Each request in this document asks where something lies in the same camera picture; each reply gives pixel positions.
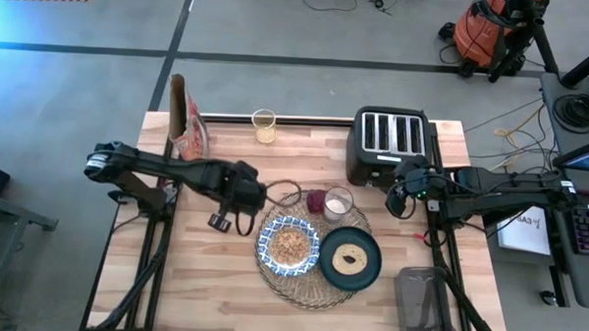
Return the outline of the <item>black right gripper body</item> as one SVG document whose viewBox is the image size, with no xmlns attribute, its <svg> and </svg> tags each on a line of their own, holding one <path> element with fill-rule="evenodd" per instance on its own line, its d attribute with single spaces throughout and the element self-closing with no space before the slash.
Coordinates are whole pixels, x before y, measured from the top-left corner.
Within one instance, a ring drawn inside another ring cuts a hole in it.
<svg viewBox="0 0 589 331">
<path fill-rule="evenodd" d="M 415 156 L 403 161 L 394 169 L 394 191 L 400 196 L 416 199 L 444 198 L 444 180 L 437 169 L 424 156 Z"/>
</svg>

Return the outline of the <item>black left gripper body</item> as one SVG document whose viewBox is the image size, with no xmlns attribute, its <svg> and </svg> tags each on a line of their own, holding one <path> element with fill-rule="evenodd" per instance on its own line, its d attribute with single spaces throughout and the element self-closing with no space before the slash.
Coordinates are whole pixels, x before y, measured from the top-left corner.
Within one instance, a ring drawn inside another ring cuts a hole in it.
<svg viewBox="0 0 589 331">
<path fill-rule="evenodd" d="M 217 174 L 209 197 L 230 211 L 254 216 L 267 199 L 266 185 L 258 181 L 258 170 L 243 161 L 216 161 Z"/>
</svg>

